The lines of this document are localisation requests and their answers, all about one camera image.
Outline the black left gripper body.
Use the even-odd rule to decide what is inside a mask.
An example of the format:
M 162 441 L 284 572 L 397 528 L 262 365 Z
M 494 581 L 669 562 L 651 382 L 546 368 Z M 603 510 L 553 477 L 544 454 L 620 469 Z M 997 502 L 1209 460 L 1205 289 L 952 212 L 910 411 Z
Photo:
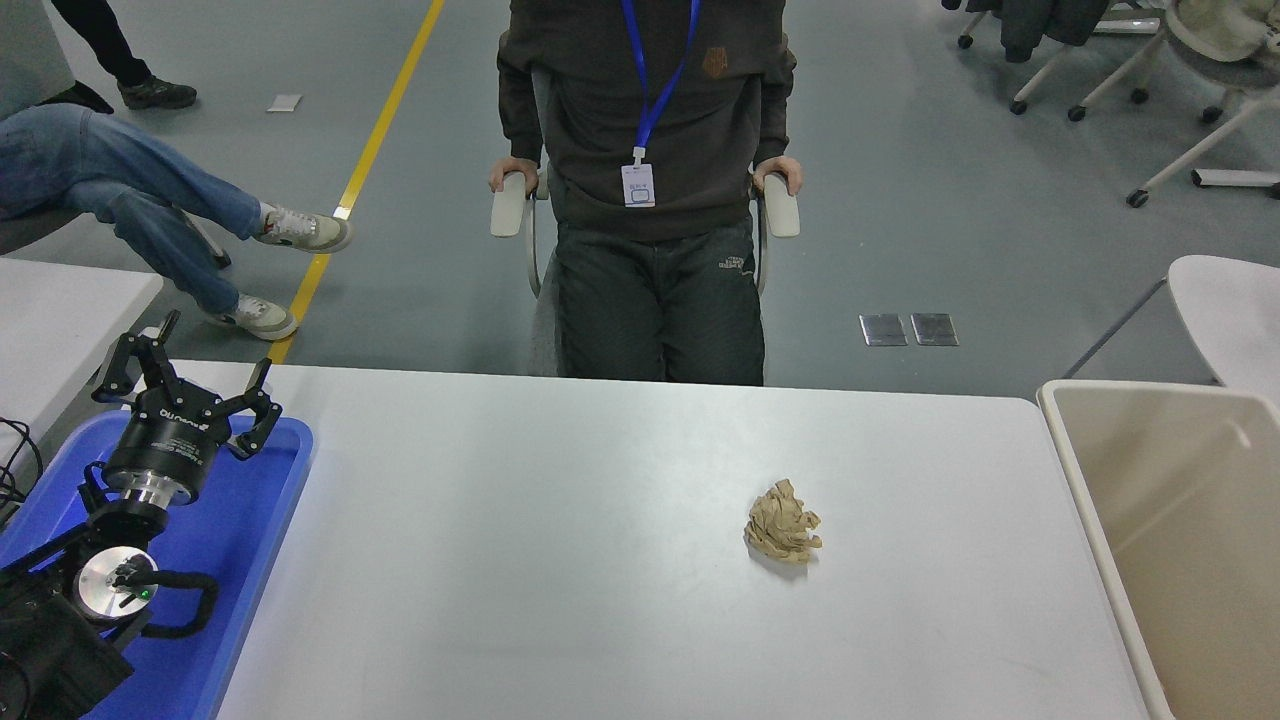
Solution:
M 104 482 L 123 491 L 128 480 L 148 471 L 174 480 L 184 493 L 201 492 L 219 447 L 230 438 L 230 423 L 212 416 L 220 401 L 198 386 L 180 386 L 174 398 L 160 387 L 142 391 L 105 462 Z

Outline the person's right hand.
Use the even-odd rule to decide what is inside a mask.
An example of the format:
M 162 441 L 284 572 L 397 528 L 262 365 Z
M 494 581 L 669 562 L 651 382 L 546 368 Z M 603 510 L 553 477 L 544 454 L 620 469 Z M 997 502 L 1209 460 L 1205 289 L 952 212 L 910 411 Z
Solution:
M 535 193 L 540 178 L 538 161 L 526 158 L 506 156 L 498 159 L 490 169 L 488 183 L 493 193 L 500 192 L 506 187 L 506 178 L 518 173 L 525 181 L 525 195 Z

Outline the person's left hand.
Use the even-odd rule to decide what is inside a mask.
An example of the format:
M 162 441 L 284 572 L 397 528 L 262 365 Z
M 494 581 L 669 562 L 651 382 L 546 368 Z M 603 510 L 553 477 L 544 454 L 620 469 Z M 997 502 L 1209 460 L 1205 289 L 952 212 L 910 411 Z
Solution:
M 754 165 L 753 183 L 762 193 L 765 188 L 765 178 L 769 176 L 781 176 L 785 179 L 788 195 L 792 197 L 797 196 L 804 184 L 803 165 L 795 158 L 786 155 L 768 158 Z

